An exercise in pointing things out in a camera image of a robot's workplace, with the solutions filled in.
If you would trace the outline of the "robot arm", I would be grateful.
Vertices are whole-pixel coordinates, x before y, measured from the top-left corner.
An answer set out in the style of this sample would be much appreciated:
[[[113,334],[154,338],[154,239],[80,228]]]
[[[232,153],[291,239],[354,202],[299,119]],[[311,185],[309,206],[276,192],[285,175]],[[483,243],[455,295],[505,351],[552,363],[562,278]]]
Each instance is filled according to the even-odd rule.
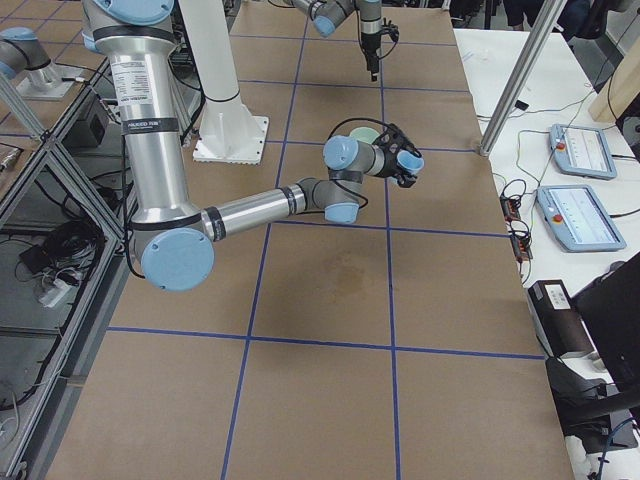
[[[125,230],[142,238],[140,264],[148,282],[166,291],[192,289],[213,268],[215,242],[289,216],[322,212],[330,222],[352,223],[366,203],[365,176],[391,178],[402,188],[416,182],[423,158],[399,127],[387,124],[370,142],[329,138],[323,148],[326,179],[306,178],[197,208],[188,194],[171,88],[174,9],[182,14],[205,102],[196,158],[256,164],[269,124],[242,102],[220,2],[84,3],[85,43],[108,58],[113,76],[139,205]]]
[[[367,71],[372,81],[377,81],[382,54],[382,38],[388,36],[393,46],[399,41],[399,27],[382,15],[382,2],[377,0],[335,0],[335,1],[285,1],[287,6],[298,9],[313,23],[316,31],[328,38],[353,13],[358,20],[358,43],[366,61]]]

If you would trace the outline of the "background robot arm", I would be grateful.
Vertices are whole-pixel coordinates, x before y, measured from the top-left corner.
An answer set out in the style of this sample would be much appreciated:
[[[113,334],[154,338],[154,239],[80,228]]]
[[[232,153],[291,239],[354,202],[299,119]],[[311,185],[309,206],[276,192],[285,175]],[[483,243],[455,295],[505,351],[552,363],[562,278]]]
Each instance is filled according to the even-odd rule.
[[[17,85],[24,99],[60,100],[83,71],[81,67],[63,66],[52,60],[29,28],[11,27],[1,31],[1,73],[9,80],[26,74]]]

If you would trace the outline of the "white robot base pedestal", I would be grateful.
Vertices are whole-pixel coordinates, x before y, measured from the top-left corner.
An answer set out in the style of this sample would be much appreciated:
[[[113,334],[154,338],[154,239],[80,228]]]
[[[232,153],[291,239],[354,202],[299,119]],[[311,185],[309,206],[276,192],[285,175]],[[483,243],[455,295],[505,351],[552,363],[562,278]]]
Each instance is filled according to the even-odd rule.
[[[223,3],[185,0],[179,6],[205,97],[194,159],[256,165],[269,119],[252,115],[242,101]]]

